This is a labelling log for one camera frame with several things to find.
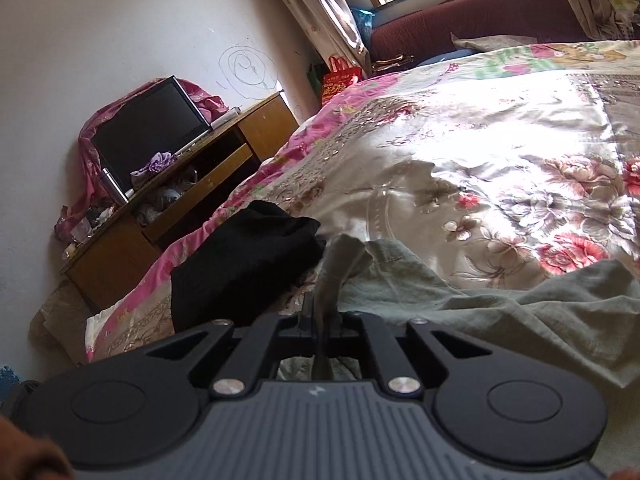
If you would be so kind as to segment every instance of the patterned quilt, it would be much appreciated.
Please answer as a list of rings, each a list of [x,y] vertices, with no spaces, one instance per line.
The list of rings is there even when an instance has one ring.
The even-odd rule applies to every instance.
[[[635,41],[507,48],[352,86],[89,320],[89,358],[171,335],[171,269],[256,198],[325,235],[397,238],[459,288],[531,288],[603,258],[637,276],[638,128]],[[274,308],[299,308],[314,278]]]

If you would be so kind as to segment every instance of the silver thermos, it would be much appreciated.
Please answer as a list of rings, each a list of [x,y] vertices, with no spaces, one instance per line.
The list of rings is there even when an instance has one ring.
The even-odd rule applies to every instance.
[[[111,171],[109,171],[109,168],[102,168],[100,170],[100,179],[98,180],[98,182],[100,182],[101,186],[106,190],[111,199],[117,205],[125,205],[129,201],[127,195],[124,194],[124,192],[120,189],[120,186],[118,186],[118,183],[111,175]]]

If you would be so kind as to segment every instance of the wooden cabinet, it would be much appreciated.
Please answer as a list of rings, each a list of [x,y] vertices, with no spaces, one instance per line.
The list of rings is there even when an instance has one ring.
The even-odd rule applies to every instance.
[[[183,152],[119,208],[63,267],[94,312],[111,306],[142,279],[162,250],[200,226],[232,189],[289,139],[298,123],[274,94]],[[134,215],[158,187],[188,167],[198,182],[146,227]]]

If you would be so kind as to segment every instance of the black television screen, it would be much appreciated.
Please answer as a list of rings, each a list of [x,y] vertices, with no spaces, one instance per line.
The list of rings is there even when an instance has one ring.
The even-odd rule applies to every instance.
[[[156,153],[175,153],[206,132],[209,124],[175,77],[169,77],[126,103],[92,138],[102,167],[123,191],[132,171]]]

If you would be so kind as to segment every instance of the silver bolt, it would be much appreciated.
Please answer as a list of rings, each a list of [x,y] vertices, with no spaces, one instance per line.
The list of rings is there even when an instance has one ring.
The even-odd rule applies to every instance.
[[[213,383],[213,390],[220,395],[237,395],[244,390],[240,379],[220,379]]]
[[[396,377],[388,382],[388,386],[397,394],[412,394],[420,389],[420,382],[412,377]]]

